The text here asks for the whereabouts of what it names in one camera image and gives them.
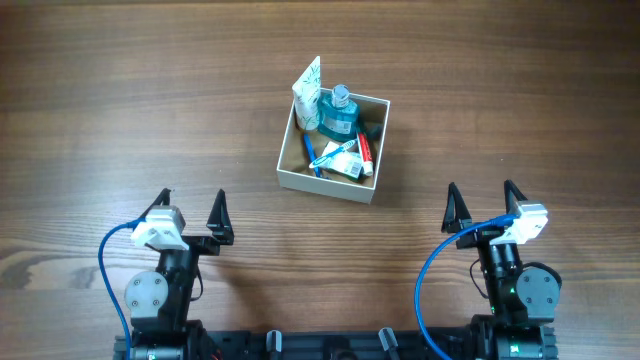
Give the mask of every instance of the blue bottle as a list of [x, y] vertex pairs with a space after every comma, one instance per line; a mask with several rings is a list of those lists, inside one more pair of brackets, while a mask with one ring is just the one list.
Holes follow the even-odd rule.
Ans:
[[349, 88], [336, 85], [331, 94], [324, 94], [319, 101], [322, 113], [318, 131], [333, 140], [346, 142], [356, 138], [356, 121], [360, 107], [349, 99]]

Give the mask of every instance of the bottle cap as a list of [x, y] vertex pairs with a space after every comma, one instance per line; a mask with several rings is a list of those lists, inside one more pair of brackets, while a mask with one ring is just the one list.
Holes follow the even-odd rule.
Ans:
[[349, 88], [347, 85], [336, 85], [331, 91], [331, 104], [337, 109], [349, 105]]
[[371, 163], [371, 161], [364, 161], [362, 163], [362, 171], [366, 176], [373, 175], [373, 163]]

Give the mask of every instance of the white cardboard box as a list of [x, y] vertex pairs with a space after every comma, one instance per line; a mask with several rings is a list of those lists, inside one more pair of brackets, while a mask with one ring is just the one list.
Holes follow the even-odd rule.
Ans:
[[[322, 92], [330, 93], [331, 90], [323, 88]], [[328, 175], [331, 180], [316, 177], [313, 170], [309, 169], [309, 156], [302, 138], [303, 133], [296, 125], [295, 108], [292, 104], [276, 169], [280, 186], [367, 204], [371, 202], [378, 183], [378, 174], [382, 163], [382, 148], [387, 134], [387, 119], [391, 102], [357, 94], [351, 94], [350, 98], [360, 106], [359, 119], [364, 121], [365, 126], [382, 125], [380, 140], [369, 142], [369, 147], [374, 157], [373, 176], [366, 177], [361, 175], [359, 183], [355, 183], [341, 175], [323, 170], [323, 174], [325, 176]], [[320, 156], [327, 141], [330, 139], [317, 131], [309, 133], [309, 137], [316, 156]]]

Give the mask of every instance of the wood grain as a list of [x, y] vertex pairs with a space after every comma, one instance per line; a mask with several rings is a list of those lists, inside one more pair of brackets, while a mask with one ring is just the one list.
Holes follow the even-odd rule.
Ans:
[[[481, 220], [507, 178], [551, 211], [521, 256], [565, 280], [561, 358], [637, 356], [636, 4], [155, 3], [0, 8], [0, 359], [111, 357], [97, 247], [165, 186], [190, 233], [227, 192], [236, 244], [201, 260], [190, 312], [208, 329], [416, 329], [448, 183]], [[316, 55], [326, 86], [392, 102], [371, 206], [278, 186], [290, 86]], [[157, 259], [124, 233], [106, 254], [120, 297]], [[429, 324], [488, 312], [474, 259], [434, 264]]]

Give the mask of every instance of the blue cable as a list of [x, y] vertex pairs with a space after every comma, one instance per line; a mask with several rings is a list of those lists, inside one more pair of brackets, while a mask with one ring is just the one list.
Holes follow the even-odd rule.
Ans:
[[120, 305], [118, 305], [118, 299], [116, 299], [116, 295], [113, 293], [111, 289], [111, 284], [109, 283], [109, 278], [107, 277], [107, 271], [104, 268], [104, 261], [102, 260], [102, 255], [104, 253], [104, 246], [107, 244], [107, 240], [111, 237], [111, 235], [115, 234], [117, 231], [122, 229], [135, 229], [139, 223], [143, 222], [144, 219], [137, 219], [126, 224], [118, 225], [111, 229], [102, 239], [102, 243], [100, 243], [100, 249], [98, 250], [98, 263], [100, 264], [100, 272], [102, 273], [102, 279], [104, 280], [104, 284], [107, 287], [107, 291], [109, 292], [109, 296], [111, 297], [111, 301], [113, 301], [113, 306], [115, 306], [116, 311], [118, 312], [118, 316], [120, 316], [120, 321], [122, 321], [122, 327], [124, 328], [124, 336], [127, 343], [127, 352], [125, 353], [125, 359], [129, 360], [129, 352], [131, 351], [131, 335], [129, 334], [129, 326], [127, 326], [127, 320], [124, 318], [124, 314], [122, 313], [122, 309]]
[[424, 280], [424, 276], [427, 274], [427, 270], [429, 270], [429, 266], [431, 266], [431, 262], [433, 262], [436, 256], [438, 256], [438, 254], [445, 247], [447, 247], [447, 245], [456, 241], [460, 237], [487, 226], [502, 227], [502, 226], [511, 225], [513, 223], [513, 220], [515, 220], [516, 218], [517, 216], [512, 214], [501, 215], [494, 219], [485, 221], [483, 223], [475, 224], [475, 225], [469, 226], [466, 229], [460, 230], [458, 233], [456, 233], [452, 237], [445, 240], [442, 244], [440, 244], [440, 246], [438, 246], [435, 250], [433, 250], [429, 258], [427, 259], [427, 262], [424, 263], [422, 270], [420, 270], [420, 275], [418, 275], [418, 280], [416, 280], [416, 289], [415, 289], [415, 294], [413, 298], [415, 311], [416, 311], [416, 318], [418, 318], [418, 326], [420, 327], [420, 331], [422, 332], [422, 335], [424, 336], [425, 340], [427, 340], [429, 347], [431, 347], [433, 352], [438, 354], [438, 356], [440, 356], [441, 359], [452, 360], [449, 357], [449, 355], [447, 355], [444, 351], [442, 351], [442, 349], [438, 347], [438, 345], [436, 345], [435, 341], [433, 341], [431, 336], [429, 336], [429, 332], [427, 331], [427, 328], [424, 326], [424, 320], [422, 319], [422, 310], [420, 310], [420, 289], [422, 288], [422, 280]]

